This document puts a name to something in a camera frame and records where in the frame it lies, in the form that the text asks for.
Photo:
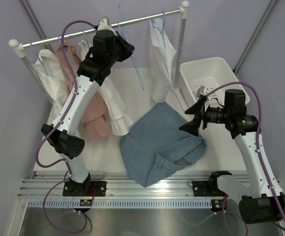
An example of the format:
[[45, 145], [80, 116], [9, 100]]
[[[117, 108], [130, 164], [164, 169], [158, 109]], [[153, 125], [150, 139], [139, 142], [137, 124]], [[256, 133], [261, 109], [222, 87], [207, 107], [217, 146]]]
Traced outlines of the blue wire hanger of skirt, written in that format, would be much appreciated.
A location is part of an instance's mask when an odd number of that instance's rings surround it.
[[[121, 17], [121, 20], [125, 21], [126, 17], [125, 17], [125, 15], [124, 15], [124, 13], [122, 11], [122, 8], [121, 8], [121, 6], [119, 4], [118, 4], [118, 13], [119, 13], [119, 15]], [[121, 32], [122, 37], [125, 39], [125, 41], [131, 44], [131, 39], [130, 39], [128, 30], [127, 30], [127, 27], [118, 25], [118, 28], [119, 28], [119, 30]], [[134, 66], [134, 69], [136, 71], [136, 74], [138, 76], [138, 80], [139, 80], [140, 86], [141, 86], [142, 90], [145, 90], [145, 86], [144, 86], [144, 83], [143, 83], [143, 79], [142, 79], [142, 76], [141, 76], [141, 73], [140, 73], [140, 70], [139, 70], [139, 67], [138, 67], [138, 62], [137, 62], [135, 54], [132, 53], [130, 58], [131, 58], [131, 61], [133, 63], [133, 66]]]

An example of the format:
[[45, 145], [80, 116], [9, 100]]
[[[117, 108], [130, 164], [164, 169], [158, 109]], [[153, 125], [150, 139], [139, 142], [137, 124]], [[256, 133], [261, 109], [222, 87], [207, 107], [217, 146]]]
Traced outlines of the blue denim skirt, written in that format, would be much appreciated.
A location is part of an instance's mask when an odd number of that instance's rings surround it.
[[179, 130], [185, 123], [166, 102], [140, 118], [119, 144], [128, 177], [148, 187], [202, 158], [206, 142]]

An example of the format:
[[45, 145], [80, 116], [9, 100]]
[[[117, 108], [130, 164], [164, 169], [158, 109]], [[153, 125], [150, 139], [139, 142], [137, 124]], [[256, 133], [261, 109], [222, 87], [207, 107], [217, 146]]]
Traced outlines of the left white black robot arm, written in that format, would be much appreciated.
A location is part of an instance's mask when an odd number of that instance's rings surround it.
[[81, 156], [85, 141], [76, 136], [78, 125], [88, 103], [110, 75], [111, 67], [128, 59], [134, 49], [113, 29], [97, 30], [93, 45], [77, 70], [74, 89], [63, 110], [51, 125], [44, 124], [41, 128], [44, 141], [66, 162], [68, 188], [81, 196], [91, 190], [91, 175]]

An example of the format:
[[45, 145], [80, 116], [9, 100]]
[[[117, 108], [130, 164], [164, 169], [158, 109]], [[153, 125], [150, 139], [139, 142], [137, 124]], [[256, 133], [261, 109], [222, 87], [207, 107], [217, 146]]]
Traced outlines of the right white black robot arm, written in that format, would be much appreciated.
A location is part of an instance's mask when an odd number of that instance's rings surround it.
[[250, 187], [237, 181], [229, 171], [216, 171], [209, 176], [209, 191], [214, 195], [222, 192], [234, 200], [247, 224], [279, 222], [285, 218], [285, 194], [266, 157], [258, 120], [247, 114], [245, 100], [243, 90], [227, 89], [224, 105], [211, 107], [208, 97], [201, 95], [185, 111], [193, 119], [179, 129], [198, 136], [199, 129], [205, 129], [209, 123], [225, 125], [243, 157]]

